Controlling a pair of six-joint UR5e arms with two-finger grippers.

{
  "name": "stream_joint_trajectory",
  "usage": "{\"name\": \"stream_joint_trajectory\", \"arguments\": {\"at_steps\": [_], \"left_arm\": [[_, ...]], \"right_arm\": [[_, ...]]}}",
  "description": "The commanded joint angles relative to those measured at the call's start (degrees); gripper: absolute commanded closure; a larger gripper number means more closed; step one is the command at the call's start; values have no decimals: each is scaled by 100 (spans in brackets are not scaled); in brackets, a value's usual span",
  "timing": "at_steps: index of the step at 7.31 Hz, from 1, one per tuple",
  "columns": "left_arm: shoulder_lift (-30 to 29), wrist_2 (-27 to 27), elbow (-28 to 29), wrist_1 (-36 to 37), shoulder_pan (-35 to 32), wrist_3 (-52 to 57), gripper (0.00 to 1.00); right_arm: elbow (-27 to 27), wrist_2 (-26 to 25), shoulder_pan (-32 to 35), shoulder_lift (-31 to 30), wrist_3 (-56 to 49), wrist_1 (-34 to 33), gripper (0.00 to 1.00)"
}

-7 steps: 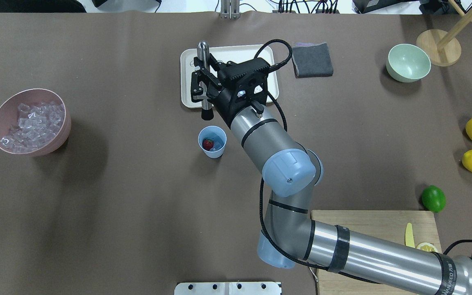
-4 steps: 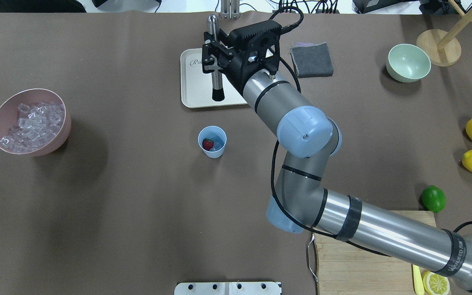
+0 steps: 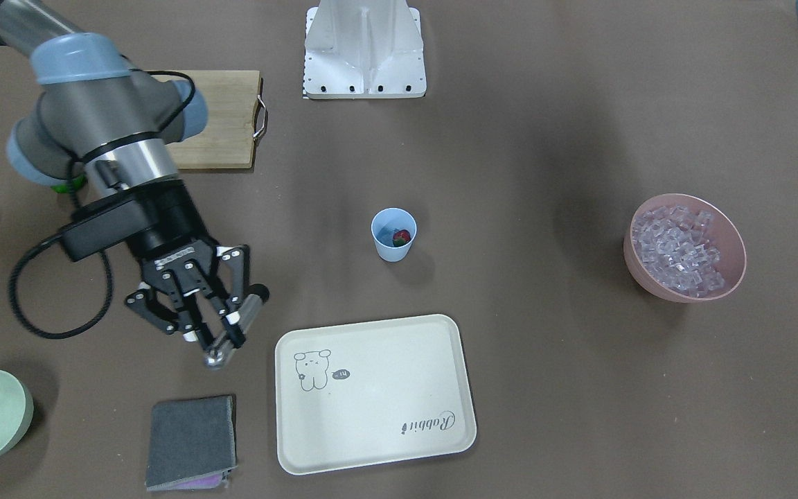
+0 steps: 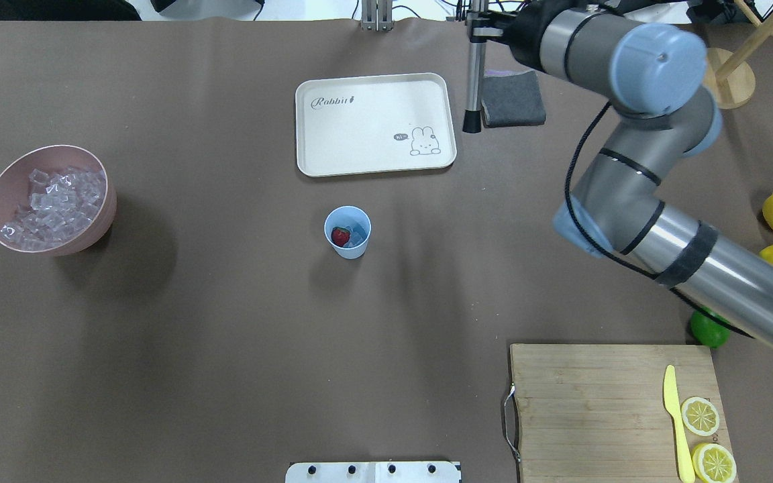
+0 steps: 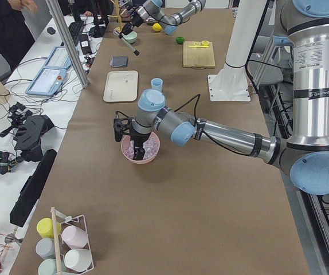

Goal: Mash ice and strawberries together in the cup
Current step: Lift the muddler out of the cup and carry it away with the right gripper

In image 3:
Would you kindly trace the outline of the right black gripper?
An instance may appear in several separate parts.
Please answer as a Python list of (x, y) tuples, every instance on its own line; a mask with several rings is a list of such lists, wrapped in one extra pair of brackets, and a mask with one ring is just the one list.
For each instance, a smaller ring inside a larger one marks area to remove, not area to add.
[(183, 182), (153, 182), (126, 193), (152, 201), (159, 223), (126, 240), (142, 282), (125, 297), (125, 306), (159, 331), (181, 333), (184, 341), (197, 343), (190, 315), (200, 310), (197, 298), (205, 298), (225, 326), (226, 316), (248, 295), (250, 247), (219, 246)]

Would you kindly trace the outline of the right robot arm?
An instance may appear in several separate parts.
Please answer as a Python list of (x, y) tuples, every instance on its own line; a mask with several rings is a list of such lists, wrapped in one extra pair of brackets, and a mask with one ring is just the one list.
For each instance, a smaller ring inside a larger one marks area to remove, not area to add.
[(71, 222), (19, 259), (10, 273), (10, 309), (41, 338), (19, 305), (18, 280), (36, 256), (60, 244), (73, 261), (125, 243), (141, 281), (125, 303), (164, 333), (196, 342), (211, 365), (246, 342), (268, 288), (249, 282), (250, 250), (210, 236), (180, 179), (168, 144), (202, 132), (208, 108), (188, 76), (168, 81), (133, 65), (104, 35), (85, 31), (38, 1), (0, 1), (0, 45), (28, 57), (42, 94), (10, 132), (6, 152), (25, 179), (75, 192), (86, 179), (98, 201), (76, 208)]

